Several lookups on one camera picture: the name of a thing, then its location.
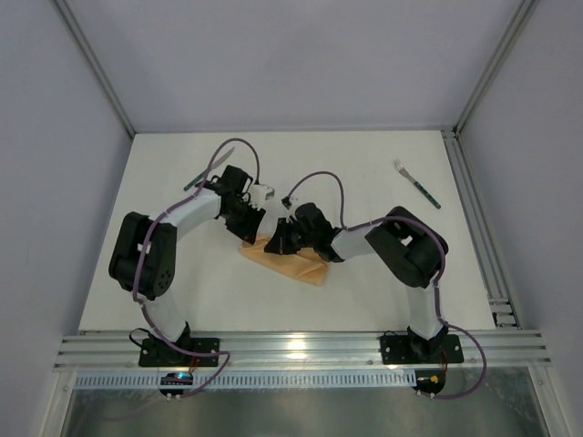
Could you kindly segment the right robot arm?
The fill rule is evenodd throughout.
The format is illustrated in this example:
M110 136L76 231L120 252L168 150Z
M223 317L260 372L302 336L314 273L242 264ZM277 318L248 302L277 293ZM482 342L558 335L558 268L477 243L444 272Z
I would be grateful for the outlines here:
M313 249L320 259L341 263L374 254L405 285L410 310L406 344L420 362L441 353L448 328L438 315L435 293L429 290L444 274L445 240L408 209L348 229L332 226L319 208L307 203L290 218L280 218L264 251L291 255Z

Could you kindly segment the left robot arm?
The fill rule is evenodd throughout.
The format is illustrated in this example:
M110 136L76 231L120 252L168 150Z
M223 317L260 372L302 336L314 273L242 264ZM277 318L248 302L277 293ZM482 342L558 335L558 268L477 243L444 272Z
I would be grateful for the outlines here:
M200 182L193 194L157 216L130 212L123 218L108 274L131 293L154 338L177 351L179 340L189 333L170 290L178 242L198 226L223 219L228 232L252 245L264 205L273 196L273 188L228 166L221 176Z

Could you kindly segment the beige cloth napkin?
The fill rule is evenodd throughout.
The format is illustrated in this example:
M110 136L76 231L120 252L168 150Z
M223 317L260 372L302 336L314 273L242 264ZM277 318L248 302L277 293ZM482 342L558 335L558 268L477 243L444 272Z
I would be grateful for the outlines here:
M265 251L270 237L259 235L253 245L242 242L239 253L267 269L287 278L320 287L327 277L328 262L311 248L300 249L295 254L273 254Z

